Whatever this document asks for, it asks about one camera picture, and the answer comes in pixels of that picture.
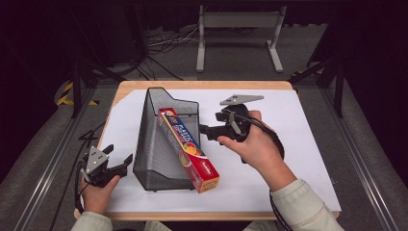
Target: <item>metal bracket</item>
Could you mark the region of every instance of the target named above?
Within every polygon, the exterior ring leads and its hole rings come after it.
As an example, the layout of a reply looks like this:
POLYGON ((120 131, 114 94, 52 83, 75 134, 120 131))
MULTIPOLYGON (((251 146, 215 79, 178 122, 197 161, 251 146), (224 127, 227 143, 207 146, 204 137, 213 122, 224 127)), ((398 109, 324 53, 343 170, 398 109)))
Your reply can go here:
POLYGON ((86 174, 91 174, 95 169, 107 162, 109 159, 108 154, 100 151, 96 147, 92 146, 89 152, 89 159, 87 163, 86 174))
POLYGON ((264 99, 264 97, 262 95, 233 94, 231 97, 221 101, 219 105, 238 105, 260 99, 264 99))

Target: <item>person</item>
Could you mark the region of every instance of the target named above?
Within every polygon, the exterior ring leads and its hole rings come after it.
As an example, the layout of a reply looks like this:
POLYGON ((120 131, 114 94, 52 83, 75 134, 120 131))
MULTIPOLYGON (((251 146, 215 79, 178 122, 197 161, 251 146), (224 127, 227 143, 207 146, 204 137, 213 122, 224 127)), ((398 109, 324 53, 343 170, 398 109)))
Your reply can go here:
MULTIPOLYGON (((250 111, 249 116, 262 121, 259 111, 250 111)), ((239 154, 261 174, 270 188, 274 205, 292 230, 343 230, 310 186, 304 180, 295 177, 282 160, 272 139, 259 127, 251 125, 248 137, 243 142, 236 142, 223 136, 218 137, 217 141, 239 154)), ((118 181, 117 176, 103 189, 93 186, 84 189, 85 212, 77 219, 72 230, 113 230, 111 221, 103 214, 118 181)), ((148 221, 144 230, 169 229, 158 221, 148 221)), ((255 230, 277 230, 277 227, 272 222, 253 221, 244 229, 255 230)))

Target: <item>metal rod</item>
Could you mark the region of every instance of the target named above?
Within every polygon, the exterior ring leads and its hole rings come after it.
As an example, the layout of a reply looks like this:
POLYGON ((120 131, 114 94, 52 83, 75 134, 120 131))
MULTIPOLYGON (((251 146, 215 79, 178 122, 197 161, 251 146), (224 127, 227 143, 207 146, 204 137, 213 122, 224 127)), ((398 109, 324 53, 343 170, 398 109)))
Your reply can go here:
POLYGON ((347 125, 341 118, 337 116, 337 112, 333 107, 333 104, 331 103, 333 102, 333 97, 330 94, 330 91, 328 89, 321 89, 320 92, 323 96, 324 102, 327 105, 327 108, 329 108, 331 115, 336 120, 338 128, 342 133, 342 136, 344 137, 344 141, 346 142, 349 149, 348 154, 351 162, 353 163, 354 168, 356 169, 357 174, 360 177, 363 187, 366 190, 366 193, 369 197, 369 200, 371 201, 375 213, 378 216, 378 219, 381 222, 381 225, 383 226, 384 230, 398 230, 393 216, 391 215, 381 195, 381 192, 378 190, 377 184, 372 178, 369 169, 367 168, 366 163, 364 162, 364 159, 362 158, 361 153, 357 148, 357 144, 354 142, 350 131, 348 130, 347 125))
MULTIPOLYGON (((87 89, 84 95, 84 102, 90 102, 94 93, 94 89, 87 89)), ((17 225, 14 228, 14 231, 24 231, 28 230, 31 222, 33 221, 39 206, 42 203, 45 195, 48 192, 49 187, 51 186, 52 181, 54 180, 55 175, 57 174, 58 168, 62 160, 64 159, 64 155, 66 153, 66 147, 71 140, 72 134, 75 131, 81 117, 85 112, 86 107, 82 107, 81 110, 78 112, 78 115, 75 118, 72 118, 63 134, 63 137, 60 143, 57 146, 47 168, 45 169, 44 173, 42 174, 41 178, 38 181, 37 187, 34 190, 29 202, 26 205, 20 219, 18 220, 17 225)))

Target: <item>gray carpet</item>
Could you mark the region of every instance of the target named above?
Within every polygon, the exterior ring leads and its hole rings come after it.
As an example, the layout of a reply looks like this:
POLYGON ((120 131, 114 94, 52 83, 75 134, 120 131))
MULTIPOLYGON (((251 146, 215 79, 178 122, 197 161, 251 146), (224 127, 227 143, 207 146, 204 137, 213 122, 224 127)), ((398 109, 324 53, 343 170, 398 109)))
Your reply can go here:
MULTIPOLYGON (((151 55, 172 73, 187 80, 288 80, 295 71, 306 68, 306 63, 315 49, 324 26, 285 27, 278 41, 277 51, 284 67, 283 73, 274 71, 265 44, 267 30, 254 30, 247 36, 231 31, 213 31, 206 38, 206 63, 203 73, 195 72, 197 43, 180 45, 168 53, 151 55)), ((146 72, 154 73, 161 80, 175 80, 167 71, 155 63, 145 60, 141 64, 146 72)), ((137 71, 125 76, 131 80, 144 79, 137 71)), ((338 218, 345 230, 384 230, 368 197, 361 176, 350 158, 350 150, 344 141, 336 118, 330 114, 322 90, 313 76, 294 87, 299 90, 300 102, 316 138, 329 175, 337 182, 335 191, 343 211, 338 218)), ((100 81, 92 99, 99 100, 98 106, 87 106, 77 128, 73 131, 67 151, 47 194, 30 223, 29 230, 48 230, 56 213, 75 157, 81 147, 81 135, 95 129, 105 121, 117 84, 111 80, 100 81)), ((381 146, 367 124, 358 103, 349 88, 344 89, 344 119, 372 178, 383 195, 399 230, 408 230, 408 191, 395 174, 381 146)), ((59 146, 73 108, 59 106, 55 114, 44 124, 30 144, 21 153, 8 177, 0 186, 0 230, 13 230, 23 210, 44 173, 52 155, 59 146)), ((73 217, 73 179, 57 216, 54 230, 69 230, 73 217)), ((136 228, 140 222, 115 222, 115 229, 136 228)))

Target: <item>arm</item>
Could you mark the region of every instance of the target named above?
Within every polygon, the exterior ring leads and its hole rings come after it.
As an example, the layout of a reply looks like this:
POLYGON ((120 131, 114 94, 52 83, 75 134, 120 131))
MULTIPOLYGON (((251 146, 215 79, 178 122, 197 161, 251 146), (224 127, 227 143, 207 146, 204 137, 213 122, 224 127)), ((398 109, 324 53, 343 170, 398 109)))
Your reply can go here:
MULTIPOLYGON (((251 111, 249 115, 262 121, 258 111, 251 111)), ((251 125, 244 142, 227 137, 217 140, 258 170, 267 182, 280 214, 293 230, 342 230, 309 185, 296 179, 272 139, 260 128, 251 125)))
POLYGON ((77 219, 71 230, 112 231, 111 220, 103 214, 111 200, 111 193, 119 182, 115 176, 104 188, 89 185, 83 179, 81 188, 84 198, 84 213, 77 219))

